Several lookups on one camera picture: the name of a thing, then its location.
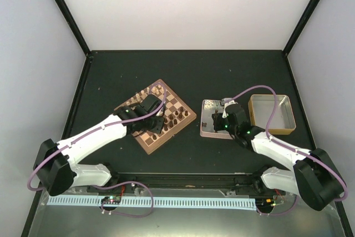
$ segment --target wooden chessboard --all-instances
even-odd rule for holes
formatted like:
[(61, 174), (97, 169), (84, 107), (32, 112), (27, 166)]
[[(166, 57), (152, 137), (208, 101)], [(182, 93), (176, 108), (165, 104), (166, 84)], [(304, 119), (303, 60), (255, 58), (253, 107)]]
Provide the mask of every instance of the wooden chessboard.
[[(151, 154), (153, 151), (157, 150), (157, 148), (161, 147), (171, 137), (173, 137), (179, 131), (184, 129), (188, 124), (190, 124), (194, 119), (196, 119), (196, 113), (193, 112), (192, 109), (189, 108), (189, 106), (187, 106), (185, 102), (182, 101), (181, 98), (178, 97), (178, 95), (173, 90), (171, 90), (169, 86), (166, 85), (166, 83), (164, 83), (161, 79), (157, 80), (155, 83), (157, 82), (160, 82), (167, 90), (164, 127), (160, 134), (151, 132), (135, 132), (132, 134), (133, 136), (138, 135), (135, 137), (135, 139), (143, 147), (147, 154)], [(159, 85), (157, 85), (155, 88), (151, 88), (153, 84), (141, 90), (135, 96), (128, 99), (125, 103), (119, 105), (117, 108), (121, 107), (122, 105), (131, 105), (137, 102), (140, 103), (149, 93), (156, 95), (160, 100), (162, 100), (164, 97), (164, 89)]]

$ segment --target cable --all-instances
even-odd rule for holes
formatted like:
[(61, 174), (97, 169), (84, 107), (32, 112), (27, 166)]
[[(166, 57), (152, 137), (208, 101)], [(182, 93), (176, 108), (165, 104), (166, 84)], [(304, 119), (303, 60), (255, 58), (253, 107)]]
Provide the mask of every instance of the cable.
[(260, 215), (265, 215), (265, 216), (283, 216), (283, 215), (286, 215), (286, 214), (290, 213), (293, 209), (295, 209), (295, 207), (297, 206), (297, 203), (298, 203), (299, 200), (300, 200), (300, 198), (296, 195), (295, 202), (292, 204), (292, 206), (289, 209), (287, 209), (286, 211), (281, 212), (281, 213), (277, 213), (277, 214), (263, 213), (258, 208), (256, 208), (256, 211)]
[[(148, 191), (150, 199), (151, 199), (151, 206), (149, 208), (149, 211), (144, 213), (143, 215), (131, 215), (131, 214), (126, 214), (126, 213), (117, 212), (117, 211), (109, 211), (109, 213), (116, 214), (116, 215), (122, 215), (122, 216), (128, 216), (130, 218), (136, 218), (136, 219), (144, 218), (153, 212), (154, 197), (153, 197), (153, 194), (151, 193), (151, 190), (149, 190), (149, 188), (147, 186), (145, 186), (143, 183), (139, 183), (138, 181), (125, 181), (124, 183), (119, 183), (119, 184), (112, 185), (109, 187), (100, 187), (100, 186), (96, 186), (96, 185), (92, 185), (92, 187), (95, 187), (100, 190), (110, 190), (110, 189), (113, 189), (113, 188), (116, 188), (116, 187), (119, 187), (119, 186), (122, 186), (125, 184), (132, 184), (132, 183), (142, 186), (144, 189), (146, 189)], [(105, 202), (103, 202), (100, 207), (103, 213), (105, 213), (105, 211), (107, 211), (107, 210), (104, 210), (104, 204), (105, 204)]]
[(280, 192), (277, 189), (275, 189), (275, 192), (276, 192), (277, 195), (281, 196), (283, 201), (286, 202), (285, 198), (280, 194)]
[(332, 170), (332, 169), (331, 169), (330, 167), (328, 167), (326, 164), (324, 164), (323, 162), (321, 162), (319, 159), (317, 159), (317, 158), (315, 158), (315, 157), (313, 157), (313, 156), (311, 156), (311, 155), (309, 155), (309, 154), (306, 154), (306, 153), (304, 153), (304, 152), (302, 152), (302, 151), (299, 151), (299, 150), (296, 151), (295, 148), (290, 147), (290, 146), (288, 146), (288, 145), (286, 145), (286, 144), (283, 144), (283, 143), (281, 143), (281, 142), (279, 142), (279, 141), (277, 141), (277, 140), (274, 140), (274, 139), (272, 138), (272, 136), (271, 136), (270, 133), (268, 132), (268, 129), (269, 129), (269, 127), (270, 127), (271, 120), (272, 120), (272, 118), (273, 118), (273, 116), (275, 115), (275, 112), (276, 112), (276, 108), (277, 108), (277, 97), (276, 97), (275, 91), (274, 91), (271, 87), (269, 87), (269, 86), (267, 86), (267, 85), (256, 85), (256, 86), (250, 87), (249, 89), (244, 90), (243, 92), (241, 92), (240, 94), (236, 95), (235, 97), (233, 97), (233, 98), (232, 98), (231, 100), (229, 100), (229, 101), (235, 100), (235, 99), (237, 99), (238, 97), (242, 96), (243, 94), (245, 94), (245, 93), (247, 93), (247, 92), (249, 92), (249, 91), (251, 91), (251, 90), (254, 90), (254, 89), (256, 89), (256, 88), (266, 88), (266, 89), (270, 90), (270, 91), (272, 92), (273, 97), (274, 97), (274, 100), (275, 100), (275, 103), (274, 103), (274, 105), (273, 105), (272, 113), (271, 113), (271, 115), (270, 115), (270, 117), (269, 117), (269, 119), (268, 119), (268, 121), (267, 121), (267, 123), (266, 123), (266, 127), (265, 127), (266, 136), (269, 138), (269, 140), (270, 140), (271, 142), (274, 142), (275, 144), (278, 144), (278, 145), (280, 145), (280, 146), (282, 146), (282, 147), (284, 147), (284, 148), (286, 148), (286, 149), (288, 149), (288, 150), (290, 150), (290, 151), (296, 153), (296, 154), (303, 155), (304, 157), (309, 158), (309, 159), (312, 160), (313, 162), (315, 162), (315, 163), (319, 164), (320, 166), (322, 166), (323, 168), (325, 168), (330, 174), (332, 174), (332, 175), (338, 180), (338, 182), (341, 184), (341, 186), (343, 187), (343, 190), (344, 190), (344, 195), (343, 195), (343, 197), (334, 199), (334, 201), (343, 201), (343, 200), (347, 199), (347, 197), (348, 197), (348, 188), (346, 187), (345, 182), (343, 181), (343, 179), (342, 179), (334, 170)]
[[(105, 124), (104, 126), (105, 127), (109, 127), (109, 126), (113, 126), (113, 125), (117, 125), (117, 124), (121, 124), (121, 123), (131, 123), (131, 122), (137, 122), (139, 120), (142, 120), (142, 119), (146, 119), (150, 116), (153, 116), (154, 114), (156, 114), (157, 112), (159, 112), (159, 110), (164, 106), (164, 103), (165, 103), (165, 99), (166, 99), (166, 88), (164, 87), (163, 84), (161, 84), (160, 82), (157, 82), (157, 83), (154, 83), (151, 87), (154, 87), (156, 85), (161, 85), (162, 88), (164, 89), (164, 97), (161, 101), (161, 103), (159, 104), (159, 106), (153, 110), (152, 112), (142, 116), (142, 117), (138, 117), (138, 118), (134, 118), (134, 119), (126, 119), (126, 120), (120, 120), (119, 122), (111, 122), (111, 123), (108, 123), (108, 124)], [(75, 143), (77, 143), (78, 141), (84, 139), (85, 137), (97, 132), (98, 130), (101, 130), (102, 129), (102, 126), (99, 126), (79, 137), (77, 137), (77, 139), (73, 140), (70, 144), (73, 145)], [(40, 190), (43, 190), (44, 187), (39, 187), (39, 188), (34, 188), (31, 186), (31, 182), (33, 180), (33, 178), (37, 175), (38, 171), (40, 169), (43, 168), (44, 165), (46, 165), (52, 158), (54, 158), (56, 155), (58, 155), (59, 153), (61, 153), (64, 149), (67, 149), (69, 148), (68, 145), (58, 149), (57, 151), (55, 151), (53, 154), (49, 155), (45, 160), (43, 160), (35, 169), (34, 171), (31, 173), (31, 175), (29, 176), (28, 180), (27, 180), (27, 188), (30, 190), (30, 191), (40, 191)]]

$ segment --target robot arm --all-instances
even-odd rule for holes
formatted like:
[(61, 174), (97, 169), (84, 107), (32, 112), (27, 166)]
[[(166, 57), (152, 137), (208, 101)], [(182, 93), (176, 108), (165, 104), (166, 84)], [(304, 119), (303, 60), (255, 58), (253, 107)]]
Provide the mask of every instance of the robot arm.
[(59, 195), (74, 186), (105, 185), (111, 179), (111, 172), (107, 166), (79, 163), (104, 145), (133, 132), (149, 130), (159, 134), (164, 124), (161, 116), (152, 116), (131, 123), (121, 121), (147, 115), (157, 109), (160, 103), (161, 100), (151, 94), (134, 109), (132, 106), (120, 107), (99, 124), (76, 136), (57, 143), (51, 139), (44, 141), (39, 148), (33, 169), (54, 152), (67, 147), (48, 161), (37, 173), (49, 195)]
[[(245, 111), (238, 103), (227, 99), (222, 102), (225, 102), (224, 112), (212, 115), (214, 130), (228, 131), (239, 146), (265, 155), (288, 169), (279, 170), (273, 167), (261, 173), (260, 179), (266, 187), (297, 194), (306, 204), (318, 211), (343, 192), (339, 181), (326, 169), (304, 155), (297, 154), (297, 151), (300, 151), (317, 158), (340, 176), (324, 150), (317, 148), (310, 151), (288, 144), (274, 136), (268, 138), (264, 129), (250, 124)], [(285, 149), (282, 145), (295, 149), (296, 153)]]

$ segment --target purple cable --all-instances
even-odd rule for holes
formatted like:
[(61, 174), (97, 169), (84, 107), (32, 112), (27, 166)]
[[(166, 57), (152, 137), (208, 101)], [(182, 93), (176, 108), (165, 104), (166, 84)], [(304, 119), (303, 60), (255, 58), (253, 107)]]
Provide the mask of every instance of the purple cable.
[[(278, 144), (278, 145), (280, 145), (280, 146), (282, 146), (282, 147), (284, 147), (284, 148), (286, 148), (286, 149), (288, 149), (288, 150), (290, 150), (290, 151), (292, 151), (292, 152), (294, 152), (294, 153), (298, 153), (298, 154), (300, 154), (300, 155), (303, 155), (304, 157), (309, 158), (309, 159), (312, 160), (313, 162), (315, 162), (315, 163), (319, 164), (320, 166), (322, 166), (323, 168), (325, 168), (330, 174), (332, 174), (332, 175), (338, 180), (338, 182), (341, 184), (341, 186), (343, 187), (343, 190), (344, 190), (344, 195), (343, 195), (341, 198), (334, 199), (334, 201), (343, 201), (343, 200), (345, 200), (345, 199), (348, 197), (348, 188), (346, 187), (346, 184), (345, 184), (345, 182), (343, 181), (343, 179), (342, 179), (334, 170), (332, 170), (330, 167), (328, 167), (326, 164), (324, 164), (323, 162), (321, 162), (321, 161), (318, 160), (317, 158), (315, 158), (315, 157), (313, 157), (313, 156), (311, 156), (311, 155), (308, 155), (308, 154), (306, 154), (306, 153), (304, 153), (304, 152), (302, 152), (302, 151), (298, 151), (298, 150), (296, 151), (296, 149), (294, 149), (294, 148), (292, 148), (292, 147), (289, 147), (288, 145), (283, 144), (283, 143), (281, 143), (281, 142), (279, 142), (279, 141), (277, 141), (277, 140), (274, 140), (274, 139), (272, 138), (272, 136), (270, 135), (270, 133), (268, 132), (268, 129), (269, 129), (269, 127), (270, 127), (271, 120), (272, 120), (273, 116), (275, 115), (276, 108), (277, 108), (277, 97), (276, 97), (276, 93), (275, 93), (275, 91), (274, 91), (271, 87), (269, 87), (269, 86), (267, 86), (267, 85), (256, 85), (256, 86), (250, 87), (249, 89), (244, 90), (243, 92), (241, 92), (240, 94), (236, 95), (235, 97), (233, 97), (233, 98), (232, 98), (231, 100), (229, 100), (229, 101), (235, 100), (235, 99), (237, 99), (238, 97), (240, 97), (240, 96), (244, 95), (245, 93), (247, 93), (247, 92), (249, 92), (249, 91), (251, 91), (251, 90), (254, 90), (254, 89), (256, 89), (256, 88), (266, 88), (266, 89), (268, 89), (268, 90), (271, 91), (271, 93), (273, 94), (273, 97), (274, 97), (274, 102), (275, 102), (275, 103), (274, 103), (274, 105), (273, 105), (273, 110), (272, 110), (272, 112), (271, 112), (271, 115), (270, 115), (270, 117), (269, 117), (269, 119), (268, 119), (268, 121), (267, 121), (267, 123), (266, 123), (266, 127), (265, 127), (266, 136), (269, 138), (269, 140), (272, 141), (272, 142), (274, 142), (274, 143), (276, 143), (276, 144)], [(294, 207), (297, 205), (297, 202), (298, 202), (298, 200), (296, 199), (296, 200), (295, 200), (295, 203), (294, 203), (293, 206), (290, 208), (290, 210), (294, 209)]]
[[(150, 116), (153, 116), (155, 113), (159, 112), (159, 110), (163, 107), (163, 105), (164, 105), (164, 103), (165, 103), (165, 99), (166, 99), (166, 88), (164, 87), (163, 84), (161, 84), (161, 83), (159, 83), (159, 82), (154, 83), (151, 87), (154, 87), (154, 86), (156, 86), (156, 85), (161, 85), (162, 88), (164, 89), (164, 97), (163, 97), (163, 99), (162, 99), (160, 105), (159, 105), (156, 109), (154, 109), (152, 112), (150, 112), (149, 114), (144, 115), (144, 116), (142, 116), (142, 117), (138, 117), (138, 118), (135, 118), (135, 119), (120, 120), (119, 122), (111, 122), (111, 123), (105, 124), (105, 127), (109, 127), (109, 126), (117, 125), (117, 124), (121, 124), (121, 123), (137, 122), (137, 121), (139, 121), (139, 120), (146, 119), (146, 118), (148, 118), (148, 117), (150, 117)], [(93, 129), (93, 130), (91, 130), (91, 131), (89, 131), (89, 132), (87, 132), (87, 133), (85, 133), (85, 134), (83, 134), (83, 135), (77, 137), (77, 139), (75, 139), (75, 140), (73, 140), (73, 141), (71, 142), (71, 145), (73, 145), (73, 144), (77, 143), (78, 141), (82, 140), (83, 138), (85, 138), (85, 137), (87, 137), (87, 136), (89, 136), (89, 135), (91, 135), (91, 134), (97, 132), (97, 131), (100, 130), (100, 129), (101, 129), (101, 127), (97, 127), (97, 128), (95, 128), (95, 129)], [(27, 188), (28, 188), (28, 190), (30, 190), (30, 191), (40, 191), (40, 190), (43, 190), (43, 189), (44, 189), (44, 187), (34, 188), (34, 187), (31, 186), (31, 182), (32, 182), (34, 176), (36, 176), (37, 173), (38, 173), (38, 171), (39, 171), (41, 168), (43, 168), (43, 166), (46, 165), (52, 158), (54, 158), (56, 155), (58, 155), (58, 154), (61, 153), (64, 149), (67, 149), (68, 147), (69, 147), (69, 146), (66, 145), (66, 146), (64, 146), (64, 147), (62, 147), (62, 148), (60, 148), (60, 149), (58, 149), (58, 150), (55, 151), (53, 154), (51, 154), (50, 156), (48, 156), (45, 160), (43, 160), (43, 161), (34, 169), (34, 171), (31, 173), (31, 175), (29, 176), (29, 178), (28, 178), (28, 180), (27, 180)]]
[[(150, 199), (151, 199), (151, 206), (149, 208), (149, 211), (143, 215), (131, 215), (131, 214), (126, 214), (126, 213), (122, 213), (122, 212), (116, 212), (116, 211), (111, 211), (112, 214), (117, 214), (117, 215), (122, 215), (122, 216), (128, 216), (130, 218), (136, 218), (136, 219), (140, 219), (140, 218), (144, 218), (148, 215), (150, 215), (153, 212), (153, 206), (154, 206), (154, 198), (153, 198), (153, 194), (151, 193), (151, 190), (149, 190), (149, 188), (147, 186), (145, 186), (143, 183), (139, 183), (138, 181), (125, 181), (124, 183), (119, 183), (113, 186), (109, 186), (109, 187), (100, 187), (100, 186), (96, 186), (96, 185), (92, 185), (93, 187), (100, 189), (100, 190), (110, 190), (125, 184), (137, 184), (139, 186), (142, 186), (144, 189), (146, 189), (150, 195)], [(104, 202), (101, 205), (101, 210), (103, 212), (105, 212), (106, 210), (104, 210)]]

